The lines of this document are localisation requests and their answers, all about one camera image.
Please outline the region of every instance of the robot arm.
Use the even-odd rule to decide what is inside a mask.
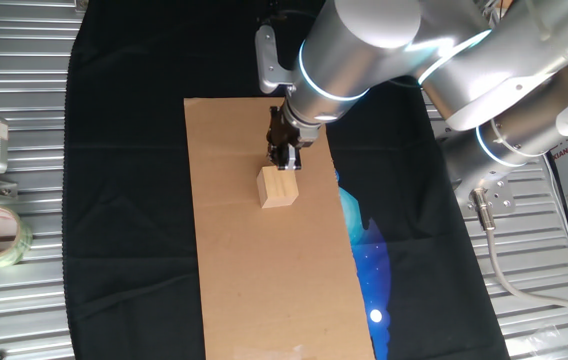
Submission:
[[[262,90],[286,85],[271,111],[269,156],[299,169],[299,150],[388,79],[419,79],[451,127],[481,125],[568,64],[568,1],[520,0],[491,32],[471,0],[329,0],[292,71],[275,34],[256,34]]]
[[[277,63],[273,29],[262,26],[255,39],[261,88],[287,86],[284,104],[271,112],[271,160],[280,169],[299,169],[299,149],[370,87],[417,77],[487,29],[471,0],[329,0],[288,71]]]
[[[442,139],[442,153],[461,208],[466,209],[474,189],[491,189],[506,174],[568,137],[567,123],[568,66],[494,119]],[[499,211],[501,203],[493,210]]]

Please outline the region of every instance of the corrugated metal surface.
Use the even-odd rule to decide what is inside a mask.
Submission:
[[[426,96],[425,101],[435,134],[443,134],[446,123]],[[496,245],[502,270],[521,290],[568,299],[568,235],[544,160],[537,158],[516,169],[508,182],[516,211],[496,216]],[[506,292],[493,276],[486,235],[479,221],[476,217],[465,221],[511,357],[568,359],[568,309],[520,300]],[[559,337],[540,345],[538,354],[543,356],[535,356],[530,337],[549,325],[557,328]]]
[[[19,183],[20,198],[9,206],[35,232],[24,261],[0,269],[0,349],[11,360],[73,358],[61,272],[61,187],[66,71],[80,22],[73,0],[0,0],[0,115],[11,126],[4,179]],[[437,111],[427,108],[436,133],[443,132]],[[509,180],[518,207],[497,220],[504,270],[522,289],[568,298],[568,238],[548,173],[530,164]],[[568,310],[506,294],[491,277],[479,224],[467,219],[467,226],[513,358],[531,357],[526,339],[546,324],[555,324],[566,342],[560,345],[568,346]],[[554,355],[568,359],[568,348]]]
[[[10,121],[6,201],[35,233],[20,264],[0,269],[0,349],[9,359],[73,357],[62,284],[64,91],[81,22],[73,0],[0,0],[0,115]]]

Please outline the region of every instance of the cable connector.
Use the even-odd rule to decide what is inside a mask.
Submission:
[[[471,196],[475,202],[475,210],[477,210],[477,215],[480,218],[480,224],[482,224],[484,231],[495,230],[495,220],[486,198],[486,190],[477,188],[473,190]]]

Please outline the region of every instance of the cardboard sheet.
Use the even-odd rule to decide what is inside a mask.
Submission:
[[[372,360],[331,155],[302,152],[299,197],[261,209],[269,106],[185,101],[208,360]]]

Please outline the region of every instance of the black cloth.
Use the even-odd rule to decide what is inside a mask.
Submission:
[[[183,99],[262,96],[260,8],[90,3],[65,125],[64,283],[77,359],[204,359]],[[274,22],[285,64],[311,24]],[[342,187],[388,241],[389,359],[506,359],[419,90],[373,89],[329,140]]]

